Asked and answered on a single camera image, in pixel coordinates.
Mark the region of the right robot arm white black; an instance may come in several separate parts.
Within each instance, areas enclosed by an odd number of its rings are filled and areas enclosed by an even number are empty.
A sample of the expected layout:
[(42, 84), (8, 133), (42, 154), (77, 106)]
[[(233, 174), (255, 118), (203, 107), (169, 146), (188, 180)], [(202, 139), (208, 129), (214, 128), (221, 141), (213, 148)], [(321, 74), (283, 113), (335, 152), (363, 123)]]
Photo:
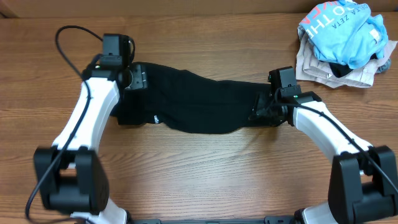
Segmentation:
[(374, 147), (338, 121), (314, 92), (302, 92), (292, 67), (269, 73), (271, 90), (256, 97), (251, 121), (288, 122), (331, 162), (328, 199), (265, 223), (366, 223), (397, 215), (397, 164), (392, 149)]

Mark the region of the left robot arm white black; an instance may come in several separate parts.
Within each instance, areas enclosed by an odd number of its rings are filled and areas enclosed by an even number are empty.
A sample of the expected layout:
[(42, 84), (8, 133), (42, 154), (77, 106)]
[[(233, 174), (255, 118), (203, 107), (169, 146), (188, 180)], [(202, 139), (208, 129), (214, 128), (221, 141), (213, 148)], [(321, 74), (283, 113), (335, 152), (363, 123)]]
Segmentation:
[(105, 34), (103, 51), (84, 71), (76, 106), (48, 148), (38, 147), (34, 167), (38, 183), (28, 199), (30, 209), (39, 194), (47, 210), (80, 223), (132, 223), (129, 212), (109, 196), (109, 182), (98, 148), (112, 110), (123, 93), (146, 87), (142, 69), (131, 69), (134, 41), (121, 34)]

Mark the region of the black t-shirt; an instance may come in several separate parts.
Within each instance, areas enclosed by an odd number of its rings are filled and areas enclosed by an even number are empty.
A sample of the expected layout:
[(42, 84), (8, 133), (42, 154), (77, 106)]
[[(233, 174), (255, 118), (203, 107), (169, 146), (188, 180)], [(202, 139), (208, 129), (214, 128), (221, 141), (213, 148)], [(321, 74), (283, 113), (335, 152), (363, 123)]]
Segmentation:
[(147, 88), (124, 92), (111, 113), (120, 125), (164, 123), (201, 134), (279, 125), (273, 115), (257, 115), (253, 110), (264, 109), (271, 102), (269, 84), (210, 80), (154, 63), (131, 65), (131, 71), (137, 68), (145, 71)]

